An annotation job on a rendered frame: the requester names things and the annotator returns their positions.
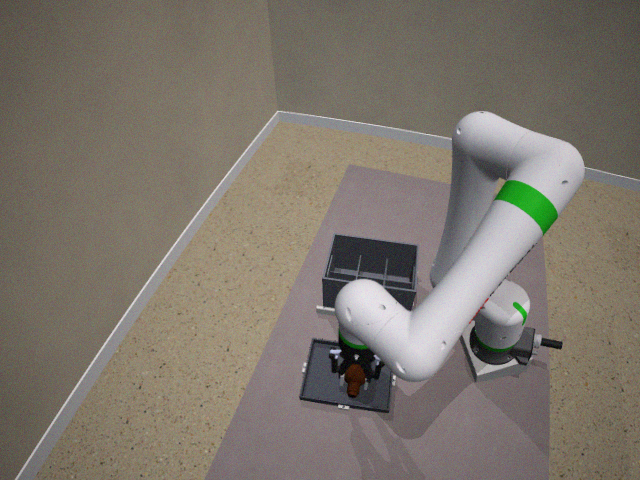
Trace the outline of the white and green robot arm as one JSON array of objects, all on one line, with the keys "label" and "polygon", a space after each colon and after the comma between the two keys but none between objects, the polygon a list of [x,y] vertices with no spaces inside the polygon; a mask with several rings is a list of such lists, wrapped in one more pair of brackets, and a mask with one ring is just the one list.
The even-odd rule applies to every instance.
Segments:
[{"label": "white and green robot arm", "polygon": [[[376,355],[398,378],[420,382],[439,370],[472,320],[471,350],[487,364],[515,358],[526,366],[538,355],[533,348],[562,349],[563,342],[524,327],[529,297],[505,278],[560,216],[584,175],[582,156],[566,141],[486,111],[463,117],[452,135],[433,290],[408,311],[373,280],[349,282],[334,307],[341,351],[354,360]],[[506,182],[492,202],[499,177]]]}]

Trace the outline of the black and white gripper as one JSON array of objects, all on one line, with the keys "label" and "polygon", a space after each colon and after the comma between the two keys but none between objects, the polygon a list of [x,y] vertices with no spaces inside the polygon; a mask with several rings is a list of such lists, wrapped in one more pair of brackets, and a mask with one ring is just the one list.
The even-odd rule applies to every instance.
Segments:
[{"label": "black and white gripper", "polygon": [[[368,383],[371,382],[372,378],[374,378],[375,380],[379,379],[381,368],[383,366],[385,366],[385,364],[376,355],[374,355],[375,357],[371,357],[371,358],[366,359],[366,360],[354,360],[354,359],[351,359],[351,358],[347,357],[345,354],[343,354],[343,355],[342,354],[343,354],[343,352],[341,351],[341,349],[340,350],[336,350],[335,347],[331,347],[330,348],[329,358],[331,359],[331,372],[332,373],[336,373],[336,370],[337,370],[337,373],[339,373],[340,386],[343,386],[345,372],[348,369],[348,367],[350,367],[352,364],[360,365],[361,368],[363,369],[364,373],[365,373],[366,381],[365,381],[364,390],[367,390]],[[340,366],[337,366],[337,357],[339,357],[339,355],[343,359],[345,359],[346,361],[343,360],[343,362],[340,363]],[[371,368],[371,365],[370,365],[370,363],[373,362],[373,361],[375,361],[375,363],[376,363],[375,371],[372,371],[372,368]],[[336,368],[336,366],[337,366],[337,368]],[[345,366],[347,366],[347,367],[345,367]]]}]

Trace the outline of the brown bottle with green label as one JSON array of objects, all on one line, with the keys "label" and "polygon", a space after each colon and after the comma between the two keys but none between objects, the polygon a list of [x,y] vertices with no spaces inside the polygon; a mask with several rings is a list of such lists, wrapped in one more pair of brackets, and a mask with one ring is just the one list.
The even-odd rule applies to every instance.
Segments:
[{"label": "brown bottle with green label", "polygon": [[357,398],[360,386],[365,383],[365,373],[360,365],[352,364],[345,372],[344,380],[348,384],[347,393],[350,398]]}]

